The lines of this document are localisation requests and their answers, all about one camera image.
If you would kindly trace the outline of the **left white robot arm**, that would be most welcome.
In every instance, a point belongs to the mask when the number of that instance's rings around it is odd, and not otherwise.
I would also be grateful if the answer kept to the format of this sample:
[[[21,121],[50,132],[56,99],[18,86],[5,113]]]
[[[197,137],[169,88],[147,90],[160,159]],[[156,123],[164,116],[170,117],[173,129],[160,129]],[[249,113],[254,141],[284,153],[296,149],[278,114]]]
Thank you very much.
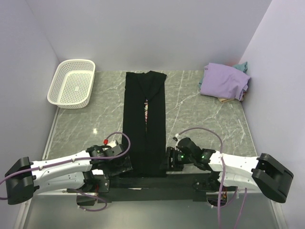
[[[59,189],[108,192],[111,177],[131,170],[129,155],[117,141],[52,160],[31,162],[23,157],[5,174],[5,200],[17,205]]]

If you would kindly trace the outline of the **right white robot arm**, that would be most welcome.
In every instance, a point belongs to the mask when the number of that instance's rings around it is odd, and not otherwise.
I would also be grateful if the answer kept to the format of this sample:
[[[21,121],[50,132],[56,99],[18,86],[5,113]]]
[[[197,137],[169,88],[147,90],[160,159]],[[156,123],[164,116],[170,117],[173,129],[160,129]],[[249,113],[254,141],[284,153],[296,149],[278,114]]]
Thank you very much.
[[[166,149],[160,169],[166,172],[186,171],[192,164],[207,171],[192,186],[203,192],[217,192],[222,187],[237,187],[260,191],[272,201],[285,203],[294,175],[269,154],[259,157],[221,154],[197,146],[190,138],[177,140],[175,147]]]

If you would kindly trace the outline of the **black floral t shirt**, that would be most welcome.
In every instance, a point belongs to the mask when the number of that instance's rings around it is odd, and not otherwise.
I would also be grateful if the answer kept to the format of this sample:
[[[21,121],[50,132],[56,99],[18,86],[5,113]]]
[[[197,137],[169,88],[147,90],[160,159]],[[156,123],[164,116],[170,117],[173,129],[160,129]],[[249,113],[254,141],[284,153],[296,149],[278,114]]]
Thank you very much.
[[[122,144],[130,146],[129,177],[163,177],[166,152],[166,74],[127,72],[125,78]]]

